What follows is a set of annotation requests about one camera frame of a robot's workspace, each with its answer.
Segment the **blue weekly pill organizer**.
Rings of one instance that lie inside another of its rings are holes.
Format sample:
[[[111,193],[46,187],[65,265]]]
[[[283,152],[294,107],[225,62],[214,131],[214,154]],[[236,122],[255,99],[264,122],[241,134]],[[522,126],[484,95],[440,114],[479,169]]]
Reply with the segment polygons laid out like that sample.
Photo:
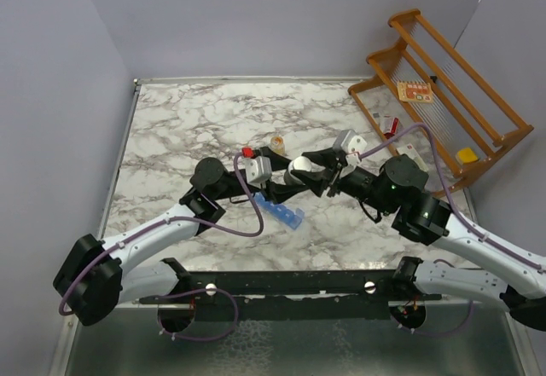
[[[265,199],[261,193],[253,196],[257,205],[265,212],[269,213],[279,222],[285,224],[290,229],[297,229],[305,218],[305,212],[299,208],[294,211],[283,204],[274,204]]]

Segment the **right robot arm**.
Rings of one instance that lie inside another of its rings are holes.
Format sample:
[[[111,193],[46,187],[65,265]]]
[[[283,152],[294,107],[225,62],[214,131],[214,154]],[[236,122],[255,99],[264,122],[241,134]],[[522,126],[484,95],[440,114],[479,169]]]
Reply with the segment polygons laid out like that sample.
[[[321,152],[305,153],[285,173],[316,196],[347,194],[378,216],[393,215],[392,228],[407,240],[434,246],[475,264],[475,269],[440,268],[419,258],[404,258],[392,278],[393,293],[411,300],[437,293],[492,304],[522,325],[545,329],[545,258],[480,227],[462,215],[451,198],[425,189],[428,175],[407,155],[389,159],[378,174],[357,165],[330,163],[320,171],[312,162]]]

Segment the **white pill bottle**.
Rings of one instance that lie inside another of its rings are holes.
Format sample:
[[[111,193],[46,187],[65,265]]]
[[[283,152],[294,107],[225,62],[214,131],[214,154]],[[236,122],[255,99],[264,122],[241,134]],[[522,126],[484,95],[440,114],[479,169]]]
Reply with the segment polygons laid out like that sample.
[[[283,175],[284,182],[287,185],[303,185],[302,181],[297,176],[294,175],[295,171],[311,172],[312,171],[311,161],[304,156],[299,156],[291,160]]]

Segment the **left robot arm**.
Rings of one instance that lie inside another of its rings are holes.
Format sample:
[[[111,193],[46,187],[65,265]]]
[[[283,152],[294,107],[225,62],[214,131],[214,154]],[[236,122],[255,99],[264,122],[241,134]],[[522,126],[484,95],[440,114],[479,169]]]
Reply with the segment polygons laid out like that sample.
[[[89,326],[134,299],[161,295],[173,304],[183,301],[189,283],[169,263],[145,267],[143,262],[210,228],[247,238],[261,235],[262,217],[253,232],[219,225],[225,210],[218,202],[238,196],[254,202],[255,195],[262,194],[282,203],[306,189],[295,172],[311,169],[308,158],[287,159],[269,148],[243,148],[231,171],[219,159],[202,159],[189,180],[189,191],[167,211],[122,234],[101,240],[87,234],[76,240],[53,279],[61,296],[60,315],[75,315]]]

